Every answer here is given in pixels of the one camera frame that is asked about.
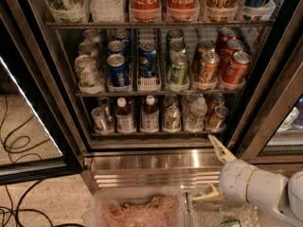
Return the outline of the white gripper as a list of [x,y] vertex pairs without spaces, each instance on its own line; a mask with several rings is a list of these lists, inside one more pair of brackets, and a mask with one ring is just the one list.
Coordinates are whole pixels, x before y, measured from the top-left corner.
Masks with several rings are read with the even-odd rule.
[[220,186],[210,183],[203,189],[195,190],[192,199],[194,201],[219,201],[226,196],[232,200],[246,201],[248,184],[256,168],[243,160],[236,160],[237,157],[214,135],[209,134],[208,139],[218,160],[225,164],[219,176]]

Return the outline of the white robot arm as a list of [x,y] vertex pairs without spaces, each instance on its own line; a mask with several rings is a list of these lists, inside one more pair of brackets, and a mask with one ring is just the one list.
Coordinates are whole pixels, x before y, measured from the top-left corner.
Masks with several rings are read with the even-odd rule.
[[249,202],[284,227],[303,226],[303,171],[290,178],[250,165],[238,159],[214,135],[209,134],[218,160],[223,163],[219,185],[210,183],[195,201],[227,198]]

